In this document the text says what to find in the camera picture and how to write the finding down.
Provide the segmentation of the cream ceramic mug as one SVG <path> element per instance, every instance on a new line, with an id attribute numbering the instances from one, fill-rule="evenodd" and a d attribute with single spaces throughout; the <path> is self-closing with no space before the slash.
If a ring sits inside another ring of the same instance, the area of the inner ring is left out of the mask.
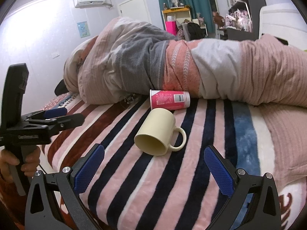
<path id="1" fill-rule="evenodd" d="M 135 145 L 144 153 L 152 156 L 163 156 L 168 151 L 181 150 L 186 144 L 187 135 L 185 130 L 175 124 L 175 116 L 170 111 L 163 108 L 151 110 L 134 137 Z M 180 146 L 171 145 L 175 131 L 183 137 Z"/>

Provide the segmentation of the pink paper cup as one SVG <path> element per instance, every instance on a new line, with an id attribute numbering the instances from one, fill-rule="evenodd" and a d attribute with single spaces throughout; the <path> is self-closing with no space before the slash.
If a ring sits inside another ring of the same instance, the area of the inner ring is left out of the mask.
<path id="1" fill-rule="evenodd" d="M 169 111 L 188 108 L 191 104 L 187 91 L 150 90 L 151 109 L 163 108 Z"/>

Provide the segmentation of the black object behind duvet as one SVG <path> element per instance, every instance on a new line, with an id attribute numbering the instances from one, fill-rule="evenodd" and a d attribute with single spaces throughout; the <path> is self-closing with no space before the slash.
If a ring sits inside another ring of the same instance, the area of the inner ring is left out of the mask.
<path id="1" fill-rule="evenodd" d="M 66 94 L 68 92 L 69 92 L 69 90 L 66 87 L 66 84 L 64 83 L 64 80 L 61 80 L 58 83 L 58 85 L 56 86 L 55 90 L 54 90 L 54 93 L 55 93 L 56 96 L 60 96 L 62 94 Z"/>

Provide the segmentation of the clear glass with print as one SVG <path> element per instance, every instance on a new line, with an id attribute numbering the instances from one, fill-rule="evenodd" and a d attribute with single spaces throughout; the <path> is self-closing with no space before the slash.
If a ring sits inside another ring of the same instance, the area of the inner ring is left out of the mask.
<path id="1" fill-rule="evenodd" d="M 124 107 L 128 107 L 131 104 L 133 104 L 138 98 L 139 98 L 139 95 L 137 94 L 128 94 L 123 97 L 123 99 L 121 100 L 121 104 Z"/>

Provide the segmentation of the striped fleece blanket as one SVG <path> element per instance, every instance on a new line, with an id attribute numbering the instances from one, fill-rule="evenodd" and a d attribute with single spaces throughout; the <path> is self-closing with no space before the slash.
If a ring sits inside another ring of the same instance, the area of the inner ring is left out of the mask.
<path id="1" fill-rule="evenodd" d="M 89 105 L 63 94 L 45 108 L 65 107 L 85 116 L 82 126 L 55 136 L 43 153 L 55 171 L 73 165 L 99 143 L 105 158 L 82 202 L 100 224 L 112 229 L 205 229 L 226 202 L 203 160 L 214 145 L 236 168 L 252 175 L 273 175 L 275 153 L 259 106 L 228 100 L 193 99 L 175 111 L 187 134 L 178 152 L 155 157 L 143 153 L 134 136 L 150 112 L 143 97 L 128 107 Z M 306 203 L 306 177 L 278 189 L 281 227 L 293 227 Z"/>

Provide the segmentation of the rolled pink grey duvet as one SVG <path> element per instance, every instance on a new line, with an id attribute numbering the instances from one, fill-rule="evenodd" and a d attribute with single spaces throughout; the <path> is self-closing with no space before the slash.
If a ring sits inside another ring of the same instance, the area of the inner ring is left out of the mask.
<path id="1" fill-rule="evenodd" d="M 272 35 L 258 40 L 182 40 L 150 23 L 117 17 L 64 64 L 64 83 L 88 104 L 151 90 L 252 105 L 306 106 L 306 52 Z"/>

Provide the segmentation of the pink ribbed pillow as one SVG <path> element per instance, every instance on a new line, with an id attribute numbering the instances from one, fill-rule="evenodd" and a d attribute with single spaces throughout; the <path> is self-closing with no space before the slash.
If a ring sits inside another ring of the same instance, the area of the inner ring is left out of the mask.
<path id="1" fill-rule="evenodd" d="M 275 153 L 273 176 L 282 190 L 306 177 L 306 108 L 282 104 L 262 104 L 259 110 L 270 131 Z"/>

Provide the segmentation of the white air conditioner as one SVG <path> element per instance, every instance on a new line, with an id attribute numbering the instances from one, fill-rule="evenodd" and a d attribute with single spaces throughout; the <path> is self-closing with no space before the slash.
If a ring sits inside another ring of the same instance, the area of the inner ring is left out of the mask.
<path id="1" fill-rule="evenodd" d="M 111 0 L 73 0 L 75 8 L 101 7 L 112 8 Z"/>

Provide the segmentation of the white door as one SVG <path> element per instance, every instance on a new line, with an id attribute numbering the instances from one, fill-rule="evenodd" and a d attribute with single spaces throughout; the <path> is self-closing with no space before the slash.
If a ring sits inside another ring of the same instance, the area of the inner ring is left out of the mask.
<path id="1" fill-rule="evenodd" d="M 118 5 L 118 10 L 122 17 L 151 23 L 146 0 L 126 0 Z"/>

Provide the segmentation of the bright pink bag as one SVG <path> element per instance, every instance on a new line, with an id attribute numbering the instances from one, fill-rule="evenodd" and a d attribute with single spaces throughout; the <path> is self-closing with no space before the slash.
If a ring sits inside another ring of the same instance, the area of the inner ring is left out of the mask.
<path id="1" fill-rule="evenodd" d="M 171 33 L 173 35 L 177 35 L 178 28 L 177 28 L 177 23 L 176 21 L 166 21 L 165 22 L 165 30 L 168 33 Z"/>

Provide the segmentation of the black chair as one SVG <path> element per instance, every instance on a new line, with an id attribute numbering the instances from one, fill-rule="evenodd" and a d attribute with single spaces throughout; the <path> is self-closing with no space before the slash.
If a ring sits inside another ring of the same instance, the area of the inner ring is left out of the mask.
<path id="1" fill-rule="evenodd" d="M 197 40 L 197 39 L 205 38 L 204 30 L 201 29 L 200 25 L 194 22 L 187 23 L 187 31 L 189 33 L 190 40 Z"/>

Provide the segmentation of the yellow white cabinet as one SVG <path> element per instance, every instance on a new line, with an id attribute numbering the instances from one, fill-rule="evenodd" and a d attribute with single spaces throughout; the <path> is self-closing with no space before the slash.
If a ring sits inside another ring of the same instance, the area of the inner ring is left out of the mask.
<path id="1" fill-rule="evenodd" d="M 192 21 L 191 9 L 188 6 L 162 10 L 161 13 L 165 28 L 168 16 L 171 16 L 179 24 L 182 24 L 185 20 Z"/>

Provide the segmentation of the brown plush toy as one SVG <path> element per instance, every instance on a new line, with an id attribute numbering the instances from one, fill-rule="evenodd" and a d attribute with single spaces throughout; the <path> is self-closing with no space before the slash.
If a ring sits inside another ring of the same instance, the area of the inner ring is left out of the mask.
<path id="1" fill-rule="evenodd" d="M 223 28 L 224 27 L 224 18 L 219 15 L 218 12 L 212 12 L 213 14 L 213 22 L 219 27 L 219 28 Z"/>

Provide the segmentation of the white bed headboard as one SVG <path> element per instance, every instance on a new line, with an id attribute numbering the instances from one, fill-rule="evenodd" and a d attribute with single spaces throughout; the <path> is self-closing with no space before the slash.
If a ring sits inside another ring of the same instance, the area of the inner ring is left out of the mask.
<path id="1" fill-rule="evenodd" d="M 291 3 L 264 6 L 260 10 L 259 35 L 270 34 L 288 42 L 288 45 L 307 49 L 307 26 Z"/>

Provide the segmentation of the dark bookshelf with items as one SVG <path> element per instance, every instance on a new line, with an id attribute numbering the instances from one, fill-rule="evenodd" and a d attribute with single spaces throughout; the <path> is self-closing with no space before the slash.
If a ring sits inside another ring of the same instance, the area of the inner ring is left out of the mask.
<path id="1" fill-rule="evenodd" d="M 228 39 L 256 40 L 259 37 L 260 10 L 265 0 L 228 0 L 230 8 L 225 16 Z"/>

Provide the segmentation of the blue wall poster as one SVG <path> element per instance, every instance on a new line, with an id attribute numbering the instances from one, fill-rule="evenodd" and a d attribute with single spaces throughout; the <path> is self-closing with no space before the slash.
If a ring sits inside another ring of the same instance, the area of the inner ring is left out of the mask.
<path id="1" fill-rule="evenodd" d="M 80 38 L 85 38 L 85 37 L 88 37 L 88 36 L 91 35 L 87 21 L 78 22 L 77 27 L 78 27 L 78 32 L 79 32 Z"/>

